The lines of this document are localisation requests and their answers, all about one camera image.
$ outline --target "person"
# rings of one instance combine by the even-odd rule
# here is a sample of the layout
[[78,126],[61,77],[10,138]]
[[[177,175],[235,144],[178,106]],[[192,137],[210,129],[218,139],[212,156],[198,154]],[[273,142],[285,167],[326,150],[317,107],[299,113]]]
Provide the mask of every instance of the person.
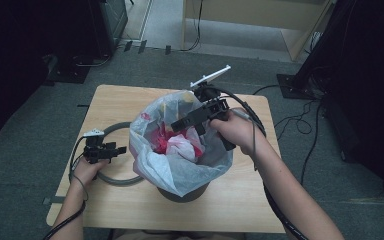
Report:
[[[258,130],[254,135],[254,124],[232,110],[227,115],[227,121],[214,119],[210,126],[252,158],[273,199],[295,227],[308,239],[344,239],[335,223],[299,184],[264,135]],[[108,161],[102,160],[97,164],[89,164],[84,158],[80,159],[74,171],[77,179],[71,181],[54,227],[80,209],[84,187],[91,183],[97,171],[107,163]],[[83,239],[82,222],[80,215],[59,230],[52,239]],[[295,239],[288,230],[286,233],[290,239]]]

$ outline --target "right hand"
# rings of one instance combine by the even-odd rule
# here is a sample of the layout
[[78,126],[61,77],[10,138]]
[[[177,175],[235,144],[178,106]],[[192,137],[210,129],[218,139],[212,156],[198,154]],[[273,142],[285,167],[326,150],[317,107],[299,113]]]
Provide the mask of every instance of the right hand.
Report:
[[250,155],[254,150],[253,128],[255,127],[256,138],[264,135],[251,121],[236,116],[231,110],[227,112],[227,117],[227,121],[212,120],[210,127],[216,129],[229,142],[241,147],[244,154]]

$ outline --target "table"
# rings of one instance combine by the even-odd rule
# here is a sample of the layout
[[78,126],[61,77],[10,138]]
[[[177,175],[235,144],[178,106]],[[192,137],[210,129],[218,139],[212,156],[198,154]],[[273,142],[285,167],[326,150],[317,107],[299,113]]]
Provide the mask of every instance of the table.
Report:
[[[202,20],[282,29],[291,59],[295,61],[315,31],[321,31],[334,0],[204,0]],[[201,0],[183,0],[181,46],[186,19],[198,19]]]
[[[79,137],[93,128],[105,129],[133,119],[150,102],[175,90],[101,85],[97,88]],[[238,95],[258,114],[269,142],[279,153],[268,101],[263,96]],[[227,99],[231,107],[239,106]],[[128,129],[110,133],[104,142],[116,141],[117,147],[128,146]],[[81,154],[84,142],[76,156]],[[115,179],[135,176],[133,156],[128,152],[113,158],[103,173]],[[189,203],[172,202],[148,181],[130,187],[116,187],[100,179],[93,182],[84,211],[84,226],[177,231],[268,232],[284,229],[267,203],[262,180],[253,163],[239,148],[229,171],[213,180],[204,194]],[[69,187],[68,164],[55,196],[65,196]],[[61,204],[53,203],[47,223],[52,225]]]

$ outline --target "hand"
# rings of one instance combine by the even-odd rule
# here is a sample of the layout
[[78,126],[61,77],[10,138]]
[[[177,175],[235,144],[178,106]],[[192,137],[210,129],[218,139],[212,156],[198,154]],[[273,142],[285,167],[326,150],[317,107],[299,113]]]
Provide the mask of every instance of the hand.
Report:
[[108,165],[109,160],[99,160],[95,164],[90,164],[86,161],[85,157],[81,157],[77,164],[76,169],[74,170],[74,175],[79,178],[80,181],[85,185],[89,186],[92,182],[92,179],[96,176],[99,170]]
[[[227,117],[227,121],[218,119],[212,120],[210,122],[210,127],[216,129],[229,142],[241,147],[244,154],[251,154],[254,148],[253,123],[236,116],[231,110],[227,112]],[[256,138],[264,137],[257,126],[255,126],[255,136]]]

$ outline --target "white plastic bag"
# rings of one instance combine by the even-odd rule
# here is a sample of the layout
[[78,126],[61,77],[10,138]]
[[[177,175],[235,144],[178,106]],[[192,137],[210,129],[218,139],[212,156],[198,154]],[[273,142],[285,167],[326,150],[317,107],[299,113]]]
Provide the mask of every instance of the white plastic bag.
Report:
[[233,151],[225,150],[208,121],[203,123],[206,133],[202,136],[198,137],[193,127],[182,132],[194,148],[196,163],[191,157],[186,159],[174,151],[166,154],[166,148],[162,147],[179,134],[173,133],[171,124],[201,106],[192,92],[178,91],[156,99],[136,117],[130,124],[129,149],[135,158],[133,170],[138,175],[183,197],[227,172],[232,165]]

